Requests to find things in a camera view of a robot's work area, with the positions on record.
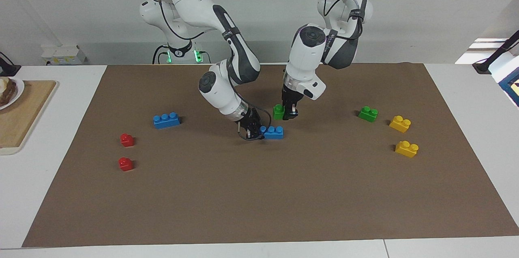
yellow lego brick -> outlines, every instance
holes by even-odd
[[[406,132],[411,126],[409,119],[404,119],[402,116],[395,116],[389,127],[394,128],[402,133]]]
[[[416,144],[410,144],[408,141],[404,140],[397,144],[395,151],[401,155],[412,158],[416,155],[418,149],[419,147]]]

blue lego brick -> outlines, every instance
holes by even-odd
[[[180,125],[180,119],[178,119],[178,115],[175,112],[171,112],[168,114],[163,114],[162,116],[153,117],[153,125],[156,129],[163,129],[167,127],[173,127]]]
[[[260,131],[263,133],[266,140],[282,140],[284,136],[283,127],[281,126],[275,128],[274,126],[271,126],[268,129],[265,126],[262,126]]]

green lego brick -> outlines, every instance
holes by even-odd
[[[281,104],[274,106],[274,120],[283,120],[283,115],[285,115],[285,107]]]
[[[369,121],[371,123],[373,123],[377,119],[377,116],[378,116],[378,110],[371,109],[368,106],[362,107],[362,110],[358,114],[359,118],[362,118],[365,121]]]

lego brick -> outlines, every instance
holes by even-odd
[[[131,146],[133,146],[134,143],[135,143],[135,140],[133,139],[133,137],[130,134],[125,133],[125,134],[121,135],[121,144],[124,147],[131,147]]]
[[[121,168],[123,172],[133,170],[133,162],[128,158],[120,158],[119,168]]]
[[[365,121],[369,121],[373,123],[378,116],[378,110],[371,109],[369,106],[364,106],[360,110],[360,113],[358,114],[358,117],[361,119],[364,119]]]
[[[178,115],[175,112],[171,112],[168,114],[163,114],[162,116],[153,117],[153,125],[156,129],[163,129],[167,127],[173,127],[180,125],[180,119],[178,119]]]
[[[416,144],[411,144],[404,140],[397,144],[395,151],[406,157],[412,158],[418,152],[419,147]]]
[[[411,126],[409,119],[404,119],[402,116],[395,116],[393,121],[389,124],[389,127],[394,128],[402,133],[406,132]]]
[[[283,120],[285,115],[285,107],[281,104],[274,106],[274,120]]]
[[[275,128],[274,126],[271,126],[268,129],[265,126],[262,126],[260,131],[263,133],[266,140],[282,140],[284,136],[283,127],[281,126]]]

white table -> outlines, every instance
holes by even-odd
[[[471,66],[427,64],[461,130],[519,221],[519,110],[489,75]],[[57,80],[60,86],[23,149],[0,156],[0,258],[517,258],[519,236],[495,238],[248,243],[231,245],[136,245],[20,249],[45,194],[72,143],[105,66],[24,67],[24,80]]]

